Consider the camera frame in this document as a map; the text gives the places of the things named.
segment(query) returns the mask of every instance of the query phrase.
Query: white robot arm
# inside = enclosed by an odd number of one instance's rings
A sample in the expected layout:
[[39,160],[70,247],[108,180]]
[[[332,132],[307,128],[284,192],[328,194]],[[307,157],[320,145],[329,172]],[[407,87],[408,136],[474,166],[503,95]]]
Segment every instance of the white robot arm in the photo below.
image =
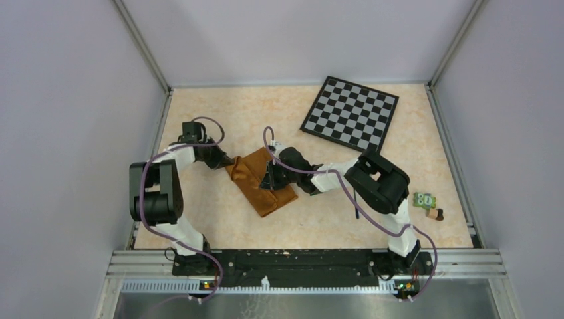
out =
[[[373,150],[367,150],[360,157],[345,163],[310,165],[295,148],[288,148],[279,142],[273,142],[270,148],[289,167],[305,171],[337,170],[344,177],[345,187],[354,188],[370,207],[383,214],[384,227],[391,233],[399,233],[410,223],[407,199],[409,177]],[[377,173],[380,176],[373,179],[371,175]],[[270,162],[261,187],[281,189],[289,183],[296,183],[310,194],[341,188],[334,173],[300,174]],[[406,266],[410,266],[419,253],[420,243],[413,229],[408,228],[399,237],[389,235],[388,248],[403,257]]]

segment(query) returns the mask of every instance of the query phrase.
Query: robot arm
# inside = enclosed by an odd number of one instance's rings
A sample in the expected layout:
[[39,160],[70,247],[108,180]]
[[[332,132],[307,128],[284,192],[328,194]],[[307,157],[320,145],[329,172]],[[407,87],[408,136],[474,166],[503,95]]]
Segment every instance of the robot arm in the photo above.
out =
[[[145,180],[144,212],[149,227],[177,239],[173,242],[179,255],[191,256],[195,252],[178,244],[183,242],[190,247],[204,250],[206,240],[192,225],[181,218],[184,210],[182,190],[178,173],[196,161],[204,162],[210,169],[219,169],[231,165],[229,158],[219,146],[184,147],[173,150],[178,144],[210,144],[213,139],[206,136],[206,127],[198,122],[184,122],[182,135],[165,149],[166,155],[157,159],[149,167]],[[133,163],[129,168],[130,176],[130,214],[135,221],[139,216],[139,185],[147,162]]]
[[[374,150],[364,151],[358,158],[345,163],[311,165],[295,148],[287,148],[279,142],[274,142],[270,148],[290,167],[306,171],[337,170],[345,178],[346,187],[354,188],[372,209],[384,215],[384,226],[389,231],[399,233],[403,226],[410,223],[407,201],[409,177]],[[378,175],[377,179],[372,178],[374,175]],[[341,188],[333,173],[306,175],[268,163],[261,188],[276,190],[290,183],[296,183],[311,195]],[[400,255],[406,266],[411,266],[419,253],[420,243],[413,229],[409,228],[400,237],[388,236],[388,248]]]

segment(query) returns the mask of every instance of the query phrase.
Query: green toy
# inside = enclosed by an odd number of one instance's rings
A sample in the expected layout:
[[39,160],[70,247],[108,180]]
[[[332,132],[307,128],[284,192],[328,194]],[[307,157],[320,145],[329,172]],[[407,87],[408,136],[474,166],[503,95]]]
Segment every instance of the green toy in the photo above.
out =
[[413,206],[421,207],[425,210],[437,207],[437,197],[429,193],[413,193]]

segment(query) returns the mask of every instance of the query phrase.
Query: beige tabletop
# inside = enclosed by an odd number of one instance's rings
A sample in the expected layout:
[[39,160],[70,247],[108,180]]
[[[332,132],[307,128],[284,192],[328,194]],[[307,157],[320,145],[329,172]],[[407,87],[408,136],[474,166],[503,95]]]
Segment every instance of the beige tabletop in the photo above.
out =
[[[423,84],[370,85],[400,97],[382,155],[403,169],[414,192],[437,197],[444,221],[425,217],[425,211],[410,204],[412,222],[427,232],[438,247],[471,247],[446,156],[438,135]],[[296,147],[312,164],[339,163],[360,152],[300,131],[320,86],[270,86],[239,88],[176,89],[166,119],[160,149],[176,141],[182,122],[209,116],[225,128],[221,148],[231,157],[245,156],[263,146],[265,126],[274,128],[276,140]],[[204,123],[210,136],[219,130]],[[180,173],[184,214],[215,249],[316,249],[384,248],[386,235],[366,219],[356,219],[354,207],[339,190],[310,197],[295,185],[299,198],[261,218],[229,179],[224,169],[211,171],[203,163],[192,164]],[[362,207],[377,221],[380,215],[360,197]],[[420,237],[423,247],[429,242]],[[169,247],[167,240],[142,226],[135,248]]]

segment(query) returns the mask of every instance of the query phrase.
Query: brown cloth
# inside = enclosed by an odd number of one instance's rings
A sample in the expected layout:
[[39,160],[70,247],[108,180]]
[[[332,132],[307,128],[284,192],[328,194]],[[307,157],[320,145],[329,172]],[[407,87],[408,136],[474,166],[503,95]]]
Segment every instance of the brown cloth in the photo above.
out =
[[265,148],[260,148],[244,158],[235,157],[235,164],[225,169],[229,176],[261,217],[298,198],[290,185],[279,191],[260,189],[259,185],[266,174],[266,163],[271,160]]

